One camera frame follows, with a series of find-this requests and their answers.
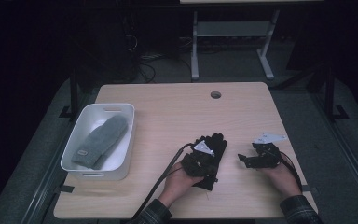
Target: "white plastic bin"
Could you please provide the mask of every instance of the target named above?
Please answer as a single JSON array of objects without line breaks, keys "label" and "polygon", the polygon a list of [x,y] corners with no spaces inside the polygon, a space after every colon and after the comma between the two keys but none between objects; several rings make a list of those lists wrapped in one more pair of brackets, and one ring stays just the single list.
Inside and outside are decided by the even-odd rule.
[{"label": "white plastic bin", "polygon": [[[90,169],[74,162],[72,156],[84,142],[86,137],[98,126],[103,125],[115,115],[127,119],[128,128],[120,141],[112,146],[103,160],[99,161],[98,169]],[[61,167],[70,175],[86,180],[120,180],[130,168],[132,140],[135,133],[135,109],[130,104],[93,104],[87,105],[75,124],[66,144],[61,159]]]}]

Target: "gray carpet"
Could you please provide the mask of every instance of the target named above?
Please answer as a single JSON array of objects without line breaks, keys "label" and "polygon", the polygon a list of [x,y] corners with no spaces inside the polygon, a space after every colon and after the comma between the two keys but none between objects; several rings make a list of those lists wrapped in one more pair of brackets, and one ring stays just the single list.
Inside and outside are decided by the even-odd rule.
[{"label": "gray carpet", "polygon": [[[200,54],[198,82],[262,81],[269,86],[277,85],[296,74],[296,71],[285,70],[292,46],[291,42],[272,43],[268,59],[276,75],[274,80],[264,77],[261,64],[256,58],[255,45]],[[184,63],[189,64],[189,56],[189,53],[182,54],[182,61],[163,59],[148,63],[156,70],[155,82],[191,82],[189,68]],[[148,67],[144,66],[143,69],[151,76],[152,71]],[[272,91],[273,99],[323,221],[333,224],[358,223],[358,182],[336,140],[331,123],[318,105],[318,99],[323,98],[323,93],[307,93],[307,81],[304,78],[283,91]],[[143,82],[141,76],[134,81]],[[91,94],[79,94],[81,105],[93,103],[97,93],[98,89]],[[358,160],[358,105],[348,88],[340,82],[337,82],[335,99],[337,105],[344,107],[350,119],[338,120],[334,127],[340,129]],[[51,102],[46,116],[2,192],[0,223],[118,223],[117,220],[106,219],[63,220],[52,214],[58,197],[55,188],[66,175],[57,160],[74,125],[69,119],[59,118],[59,115],[62,108],[69,104],[69,82],[66,81]],[[256,223],[285,221],[271,219],[257,220]]]}]

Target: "hand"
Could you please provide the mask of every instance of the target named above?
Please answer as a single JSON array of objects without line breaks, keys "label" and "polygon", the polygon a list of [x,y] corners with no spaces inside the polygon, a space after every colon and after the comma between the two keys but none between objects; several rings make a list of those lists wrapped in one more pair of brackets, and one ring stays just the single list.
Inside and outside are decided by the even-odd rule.
[{"label": "hand", "polygon": [[191,186],[201,180],[203,180],[203,177],[187,175],[182,168],[182,164],[177,162],[170,170],[170,175],[165,179],[164,190],[158,199],[169,208],[177,199],[182,197]]},{"label": "hand", "polygon": [[[283,159],[291,164],[286,157],[283,156]],[[284,164],[280,163],[275,168],[262,168],[257,170],[269,177],[274,187],[282,194],[283,199],[302,194],[295,178]]]}]

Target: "person's left hand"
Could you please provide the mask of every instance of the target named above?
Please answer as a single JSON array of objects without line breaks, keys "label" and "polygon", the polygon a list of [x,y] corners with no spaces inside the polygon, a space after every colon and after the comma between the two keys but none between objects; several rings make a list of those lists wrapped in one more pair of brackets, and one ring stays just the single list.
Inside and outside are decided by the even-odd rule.
[{"label": "person's left hand", "polygon": [[177,199],[182,197],[194,184],[203,180],[202,176],[189,176],[182,168],[182,164],[177,162],[165,179],[165,186],[158,199],[166,206],[170,207]]}]

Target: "gray mitten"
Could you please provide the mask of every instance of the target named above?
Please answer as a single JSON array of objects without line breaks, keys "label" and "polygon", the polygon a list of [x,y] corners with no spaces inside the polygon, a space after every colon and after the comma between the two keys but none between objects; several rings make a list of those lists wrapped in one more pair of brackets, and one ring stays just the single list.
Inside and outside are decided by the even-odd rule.
[{"label": "gray mitten", "polygon": [[91,168],[95,162],[112,146],[127,128],[127,120],[117,115],[94,129],[75,152],[71,161]]}]

